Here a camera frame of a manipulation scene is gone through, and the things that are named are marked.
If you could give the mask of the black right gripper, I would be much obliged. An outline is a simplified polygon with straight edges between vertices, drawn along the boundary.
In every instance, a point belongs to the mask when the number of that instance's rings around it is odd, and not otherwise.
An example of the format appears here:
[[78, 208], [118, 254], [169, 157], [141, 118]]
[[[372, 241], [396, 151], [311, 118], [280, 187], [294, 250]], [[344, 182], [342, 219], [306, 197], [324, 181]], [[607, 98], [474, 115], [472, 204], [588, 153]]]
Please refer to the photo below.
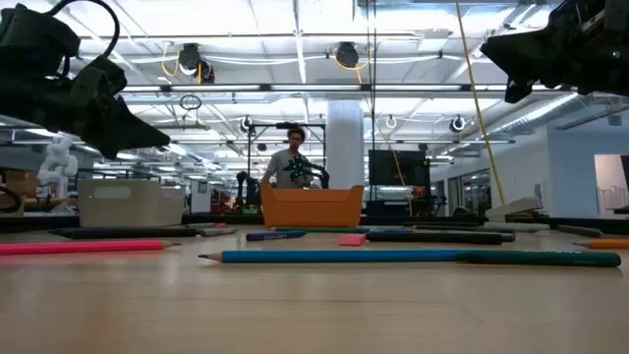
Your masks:
[[534, 83], [629, 95], [629, 0], [564, 0], [545, 28], [491, 36], [481, 51], [507, 75], [508, 102]]

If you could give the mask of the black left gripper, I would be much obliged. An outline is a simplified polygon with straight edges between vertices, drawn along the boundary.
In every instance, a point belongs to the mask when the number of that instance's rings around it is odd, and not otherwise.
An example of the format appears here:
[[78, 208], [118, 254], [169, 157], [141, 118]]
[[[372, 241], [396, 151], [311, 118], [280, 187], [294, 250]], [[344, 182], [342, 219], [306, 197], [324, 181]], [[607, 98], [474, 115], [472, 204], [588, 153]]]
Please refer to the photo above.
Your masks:
[[121, 150], [170, 144], [169, 136], [134, 115], [121, 96], [74, 79], [0, 74], [0, 114], [95, 142], [107, 158]]

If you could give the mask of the black pencil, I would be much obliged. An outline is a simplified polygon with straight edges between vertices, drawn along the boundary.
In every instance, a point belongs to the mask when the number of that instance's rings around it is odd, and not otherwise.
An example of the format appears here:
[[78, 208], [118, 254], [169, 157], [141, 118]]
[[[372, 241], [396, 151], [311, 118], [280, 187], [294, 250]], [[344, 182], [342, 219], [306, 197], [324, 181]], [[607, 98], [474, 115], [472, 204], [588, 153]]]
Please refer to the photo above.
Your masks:
[[72, 240], [96, 239], [149, 239], [196, 237], [198, 232], [191, 228], [57, 228], [50, 234]]

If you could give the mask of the pink pencil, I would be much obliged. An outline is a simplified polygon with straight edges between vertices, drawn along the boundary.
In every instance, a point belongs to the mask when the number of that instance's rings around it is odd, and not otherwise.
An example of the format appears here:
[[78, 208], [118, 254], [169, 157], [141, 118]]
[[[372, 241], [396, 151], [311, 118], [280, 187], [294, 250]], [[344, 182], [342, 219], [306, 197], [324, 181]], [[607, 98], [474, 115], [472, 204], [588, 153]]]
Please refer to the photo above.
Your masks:
[[0, 244], [0, 256], [161, 251], [174, 246], [180, 243], [160, 240], [11, 243]]

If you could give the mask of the dark blue marker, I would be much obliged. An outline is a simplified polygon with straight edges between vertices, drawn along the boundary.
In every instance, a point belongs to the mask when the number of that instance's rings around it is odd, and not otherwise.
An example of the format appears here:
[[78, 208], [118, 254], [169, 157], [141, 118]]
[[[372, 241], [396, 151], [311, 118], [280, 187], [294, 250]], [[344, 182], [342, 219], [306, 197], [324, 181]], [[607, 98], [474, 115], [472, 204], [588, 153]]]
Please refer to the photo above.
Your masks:
[[306, 235], [305, 231], [276, 231], [276, 232], [261, 232], [261, 233], [248, 233], [246, 240], [248, 242], [258, 241], [270, 241], [270, 240], [282, 240], [282, 239], [296, 239]]

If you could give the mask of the black pen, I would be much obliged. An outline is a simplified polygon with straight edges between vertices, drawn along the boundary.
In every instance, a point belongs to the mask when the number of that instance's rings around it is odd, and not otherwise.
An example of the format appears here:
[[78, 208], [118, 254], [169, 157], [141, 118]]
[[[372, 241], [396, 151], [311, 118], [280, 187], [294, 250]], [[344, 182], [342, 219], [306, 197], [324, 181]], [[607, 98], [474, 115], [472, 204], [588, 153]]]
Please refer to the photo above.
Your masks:
[[491, 228], [483, 226], [457, 226], [457, 225], [412, 225], [409, 226], [417, 230], [441, 230], [441, 231], [469, 231], [469, 232], [493, 232], [493, 233], [515, 233], [516, 231], [505, 228]]
[[515, 234], [494, 232], [370, 232], [366, 238], [370, 242], [501, 245], [502, 243], [514, 242]]

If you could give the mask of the dark grey crayon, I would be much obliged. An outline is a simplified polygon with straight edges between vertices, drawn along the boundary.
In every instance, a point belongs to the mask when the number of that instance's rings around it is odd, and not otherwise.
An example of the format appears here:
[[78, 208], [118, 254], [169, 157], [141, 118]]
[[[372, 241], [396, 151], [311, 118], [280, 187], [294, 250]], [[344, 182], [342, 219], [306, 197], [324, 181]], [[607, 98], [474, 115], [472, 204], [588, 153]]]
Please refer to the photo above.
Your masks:
[[593, 237], [593, 238], [598, 238], [603, 235], [603, 233], [596, 228], [588, 228], [588, 227], [581, 227], [581, 226], [574, 226], [574, 225], [558, 225], [557, 230], [564, 233], [576, 234], [576, 235]]

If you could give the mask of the blue pencil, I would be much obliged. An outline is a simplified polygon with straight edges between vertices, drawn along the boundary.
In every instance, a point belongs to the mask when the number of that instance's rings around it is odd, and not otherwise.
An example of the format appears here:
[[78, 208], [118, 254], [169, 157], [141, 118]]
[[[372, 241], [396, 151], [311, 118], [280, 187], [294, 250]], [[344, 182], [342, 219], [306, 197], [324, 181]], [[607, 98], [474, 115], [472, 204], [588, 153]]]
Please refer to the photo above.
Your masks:
[[416, 263], [455, 262], [464, 251], [457, 250], [275, 250], [223, 251], [200, 255], [220, 263]]

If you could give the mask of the small light grey bin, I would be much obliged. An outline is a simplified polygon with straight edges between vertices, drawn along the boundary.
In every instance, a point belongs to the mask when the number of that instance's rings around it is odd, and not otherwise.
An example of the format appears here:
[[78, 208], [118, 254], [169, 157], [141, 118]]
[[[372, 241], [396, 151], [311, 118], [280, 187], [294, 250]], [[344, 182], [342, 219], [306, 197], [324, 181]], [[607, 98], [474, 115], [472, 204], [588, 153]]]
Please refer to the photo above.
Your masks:
[[150, 180], [80, 180], [81, 227], [165, 227], [181, 223], [185, 189]]

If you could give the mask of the white background cabinet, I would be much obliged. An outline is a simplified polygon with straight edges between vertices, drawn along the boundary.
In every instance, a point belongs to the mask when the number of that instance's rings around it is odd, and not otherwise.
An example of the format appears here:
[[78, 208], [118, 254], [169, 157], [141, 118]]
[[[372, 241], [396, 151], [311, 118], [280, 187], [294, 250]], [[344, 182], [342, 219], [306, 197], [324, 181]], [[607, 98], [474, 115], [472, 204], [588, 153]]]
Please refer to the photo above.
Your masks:
[[206, 180], [193, 180], [191, 184], [190, 212], [211, 212], [212, 188]]

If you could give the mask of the cardboard box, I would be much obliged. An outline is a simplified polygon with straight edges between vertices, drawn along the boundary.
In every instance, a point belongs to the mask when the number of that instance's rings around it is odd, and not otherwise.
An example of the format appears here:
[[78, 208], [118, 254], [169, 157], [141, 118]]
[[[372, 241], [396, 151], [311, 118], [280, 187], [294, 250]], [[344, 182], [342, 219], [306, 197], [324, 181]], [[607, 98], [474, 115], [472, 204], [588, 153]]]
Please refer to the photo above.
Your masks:
[[35, 201], [38, 180], [34, 172], [0, 170], [0, 216], [23, 216]]

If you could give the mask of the person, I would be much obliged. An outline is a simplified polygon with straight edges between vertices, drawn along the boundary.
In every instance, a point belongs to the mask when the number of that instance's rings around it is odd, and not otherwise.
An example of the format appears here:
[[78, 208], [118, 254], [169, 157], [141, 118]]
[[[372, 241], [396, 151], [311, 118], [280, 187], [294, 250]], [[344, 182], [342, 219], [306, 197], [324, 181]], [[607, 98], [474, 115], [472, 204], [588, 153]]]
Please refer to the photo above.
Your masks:
[[289, 147], [275, 152], [267, 165], [266, 171], [260, 181], [262, 185], [270, 185], [270, 179], [275, 177], [277, 189], [306, 189], [312, 186], [313, 176], [294, 174], [295, 163], [307, 161], [299, 152], [301, 144], [305, 140], [305, 132], [302, 128], [290, 129], [287, 132]]

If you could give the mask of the orange plastic bin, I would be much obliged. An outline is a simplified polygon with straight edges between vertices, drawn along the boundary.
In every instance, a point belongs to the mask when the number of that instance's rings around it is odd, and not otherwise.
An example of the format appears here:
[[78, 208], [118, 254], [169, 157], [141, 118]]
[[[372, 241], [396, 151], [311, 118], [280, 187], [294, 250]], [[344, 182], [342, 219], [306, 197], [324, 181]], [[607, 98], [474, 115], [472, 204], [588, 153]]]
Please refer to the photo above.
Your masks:
[[364, 187], [334, 189], [260, 188], [266, 227], [357, 227], [363, 206]]

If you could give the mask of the black table frame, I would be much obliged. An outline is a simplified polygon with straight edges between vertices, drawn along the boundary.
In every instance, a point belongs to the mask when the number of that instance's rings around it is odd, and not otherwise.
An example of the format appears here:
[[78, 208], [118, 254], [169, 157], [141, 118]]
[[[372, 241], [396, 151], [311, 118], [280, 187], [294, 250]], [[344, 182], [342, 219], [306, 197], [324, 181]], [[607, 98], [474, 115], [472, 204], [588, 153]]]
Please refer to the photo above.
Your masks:
[[[233, 225], [263, 225], [261, 215], [244, 214], [211, 214], [192, 213], [182, 217], [184, 224], [196, 223], [220, 223]], [[409, 216], [363, 216], [361, 226], [401, 226], [406, 224], [430, 223], [430, 224], [457, 224], [481, 225], [486, 222], [485, 217], [472, 216], [436, 216], [436, 217], [409, 217]], [[547, 224], [551, 229], [559, 225], [595, 228], [605, 234], [629, 235], [629, 220], [623, 219], [595, 219], [595, 218], [560, 218], [560, 217], [516, 217], [507, 218], [510, 223], [538, 223]], [[80, 220], [77, 216], [23, 216], [0, 217], [0, 233], [46, 230], [54, 228], [79, 227]]]

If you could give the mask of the black ceiling light rail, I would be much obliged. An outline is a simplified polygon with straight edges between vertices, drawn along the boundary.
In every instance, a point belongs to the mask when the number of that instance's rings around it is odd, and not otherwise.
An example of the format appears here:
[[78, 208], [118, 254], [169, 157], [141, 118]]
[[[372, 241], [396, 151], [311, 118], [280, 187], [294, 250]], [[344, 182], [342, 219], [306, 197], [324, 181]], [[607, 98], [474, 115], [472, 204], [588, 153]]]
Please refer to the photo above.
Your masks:
[[122, 93], [166, 93], [166, 92], [428, 92], [428, 93], [506, 93], [507, 85], [496, 84], [243, 84], [243, 85], [163, 85], [128, 86]]

